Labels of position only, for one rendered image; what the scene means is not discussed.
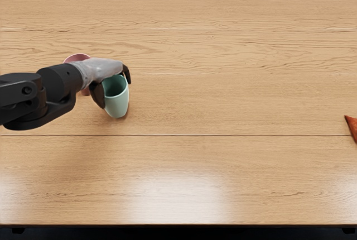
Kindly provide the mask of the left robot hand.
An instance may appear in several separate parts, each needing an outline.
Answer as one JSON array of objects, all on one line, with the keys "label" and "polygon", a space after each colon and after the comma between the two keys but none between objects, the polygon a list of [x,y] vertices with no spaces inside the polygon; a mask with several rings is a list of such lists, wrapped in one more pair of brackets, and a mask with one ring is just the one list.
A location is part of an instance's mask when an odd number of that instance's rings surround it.
[{"label": "left robot hand", "polygon": [[91,57],[83,61],[70,62],[81,74],[83,84],[80,90],[89,89],[89,93],[96,104],[104,109],[104,85],[102,82],[114,75],[123,75],[131,84],[129,68],[122,61]]}]

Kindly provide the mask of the mint green cup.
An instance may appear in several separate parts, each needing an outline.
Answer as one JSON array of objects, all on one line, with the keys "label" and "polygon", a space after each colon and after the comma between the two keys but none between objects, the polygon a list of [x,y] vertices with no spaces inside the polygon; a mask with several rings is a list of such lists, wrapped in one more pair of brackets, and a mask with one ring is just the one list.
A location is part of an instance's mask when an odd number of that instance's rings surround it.
[{"label": "mint green cup", "polygon": [[120,74],[106,78],[103,82],[105,111],[113,118],[126,115],[129,105],[129,84]]}]

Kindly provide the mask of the pink cup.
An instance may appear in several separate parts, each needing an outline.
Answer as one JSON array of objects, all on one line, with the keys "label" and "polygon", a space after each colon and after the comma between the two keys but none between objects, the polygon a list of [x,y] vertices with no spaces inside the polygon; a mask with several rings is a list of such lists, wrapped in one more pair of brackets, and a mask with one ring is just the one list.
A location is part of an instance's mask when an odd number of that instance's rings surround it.
[{"label": "pink cup", "polygon": [[[68,56],[64,61],[63,63],[70,63],[70,62],[75,62],[75,61],[84,61],[86,59],[89,59],[90,56],[87,55],[87,54],[84,54],[84,53],[77,53],[77,54],[72,54],[70,56]],[[90,95],[90,91],[89,91],[89,88],[85,88],[83,90],[80,91],[81,94],[83,96],[89,96]]]}]

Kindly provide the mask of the orange-red object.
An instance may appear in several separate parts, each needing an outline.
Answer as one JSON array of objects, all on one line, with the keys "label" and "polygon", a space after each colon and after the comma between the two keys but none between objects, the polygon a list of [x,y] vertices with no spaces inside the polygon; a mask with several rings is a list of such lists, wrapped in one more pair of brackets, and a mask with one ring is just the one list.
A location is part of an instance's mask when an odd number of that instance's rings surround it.
[{"label": "orange-red object", "polygon": [[351,136],[352,136],[354,142],[357,144],[357,118],[347,116],[347,115],[344,115],[344,118],[347,122]]}]

